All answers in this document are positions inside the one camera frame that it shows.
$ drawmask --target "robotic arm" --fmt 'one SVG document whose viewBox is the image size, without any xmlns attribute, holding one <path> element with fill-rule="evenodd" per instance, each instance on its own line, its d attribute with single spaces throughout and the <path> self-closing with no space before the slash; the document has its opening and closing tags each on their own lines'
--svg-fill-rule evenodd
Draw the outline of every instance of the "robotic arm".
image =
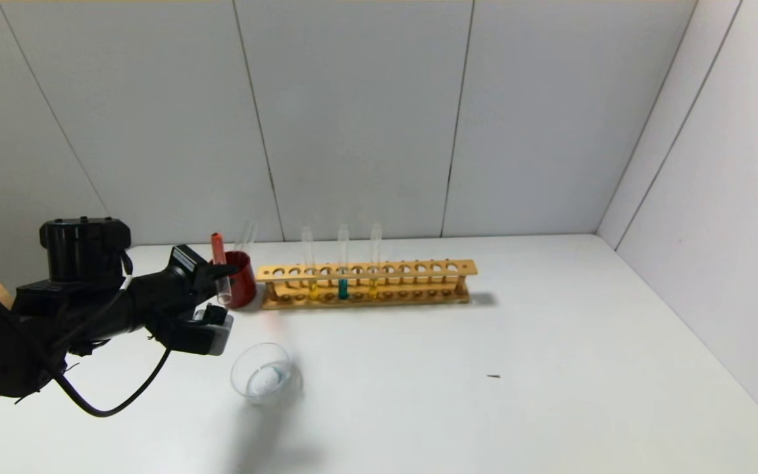
<svg viewBox="0 0 758 474">
<path fill-rule="evenodd" d="M 97 417 L 111 416 L 147 388 L 172 350 L 220 355 L 232 316 L 208 306 L 215 280 L 235 272 L 211 265 L 187 246 L 172 248 L 165 270 L 130 279 L 132 262 L 124 253 L 130 229 L 118 219 L 55 219 L 39 229 L 48 252 L 49 279 L 17 288 L 13 308 L 0 304 L 0 395 L 30 395 L 54 379 L 73 402 Z M 92 354 L 112 336 L 147 328 L 166 351 L 153 374 L 116 408 L 97 410 L 75 391 L 63 372 L 66 353 Z"/>
</svg>

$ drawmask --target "blue liquid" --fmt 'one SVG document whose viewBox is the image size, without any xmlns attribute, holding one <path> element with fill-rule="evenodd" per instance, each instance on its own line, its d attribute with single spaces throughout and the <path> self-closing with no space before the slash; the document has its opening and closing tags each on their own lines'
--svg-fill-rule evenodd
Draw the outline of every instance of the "blue liquid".
<svg viewBox="0 0 758 474">
<path fill-rule="evenodd" d="M 346 300 L 349 298 L 349 294 L 347 293 L 347 280 L 338 281 L 338 298 L 340 300 Z"/>
</svg>

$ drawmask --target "white wall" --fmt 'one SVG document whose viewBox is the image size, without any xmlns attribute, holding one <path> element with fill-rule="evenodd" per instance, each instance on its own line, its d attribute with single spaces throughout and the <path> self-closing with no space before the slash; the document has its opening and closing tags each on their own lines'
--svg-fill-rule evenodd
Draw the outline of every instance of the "white wall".
<svg viewBox="0 0 758 474">
<path fill-rule="evenodd" d="M 598 228 L 599 237 L 614 249 L 695 103 L 740 1 L 706 0 L 695 7 L 640 142 Z"/>
<path fill-rule="evenodd" d="M 281 240 L 230 0 L 3 3 L 108 212 L 135 243 Z"/>
<path fill-rule="evenodd" d="M 742 3 L 619 254 L 758 402 L 758 1 Z"/>
<path fill-rule="evenodd" d="M 287 240 L 440 235 L 471 6 L 237 0 Z"/>
<path fill-rule="evenodd" d="M 478 2 L 444 235 L 595 232 L 694 2 Z"/>
<path fill-rule="evenodd" d="M 46 220 L 106 213 L 0 10 L 0 281 L 12 292 L 48 277 Z"/>
<path fill-rule="evenodd" d="M 692 2 L 236 6 L 2 3 L 10 288 L 45 275 L 55 217 L 111 214 L 137 244 L 247 218 L 260 240 L 593 231 Z"/>
</svg>

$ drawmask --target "test tube rack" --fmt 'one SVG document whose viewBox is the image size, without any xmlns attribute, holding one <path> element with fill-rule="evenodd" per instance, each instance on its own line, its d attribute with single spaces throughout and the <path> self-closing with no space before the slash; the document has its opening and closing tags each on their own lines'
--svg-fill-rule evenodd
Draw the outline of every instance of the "test tube rack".
<svg viewBox="0 0 758 474">
<path fill-rule="evenodd" d="M 330 263 L 315 268 L 270 265 L 259 267 L 256 281 L 265 284 L 262 309 L 353 308 L 469 303 L 470 275 L 478 275 L 474 261 L 447 259 L 352 263 L 346 269 Z M 339 280 L 348 282 L 344 300 Z"/>
</svg>

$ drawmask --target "white table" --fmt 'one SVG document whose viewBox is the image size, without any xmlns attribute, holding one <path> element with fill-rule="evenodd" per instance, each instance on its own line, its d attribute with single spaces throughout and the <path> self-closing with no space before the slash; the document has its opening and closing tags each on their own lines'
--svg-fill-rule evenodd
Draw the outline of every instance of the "white table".
<svg viewBox="0 0 758 474">
<path fill-rule="evenodd" d="M 383 244 L 388 260 L 475 259 L 473 303 L 238 313 L 222 357 L 172 354 L 114 417 L 90 417 L 54 383 L 0 400 L 0 472 L 758 474 L 758 407 L 598 238 Z M 162 269 L 169 248 L 133 249 L 136 273 Z M 316 244 L 316 258 L 335 248 Z M 366 243 L 350 255 L 366 260 Z M 252 256 L 294 263 L 301 250 Z M 162 353 L 145 337 L 117 337 L 67 375 L 114 406 Z M 299 355 L 305 378 L 273 443 L 229 383 L 238 354 L 267 341 Z"/>
</svg>

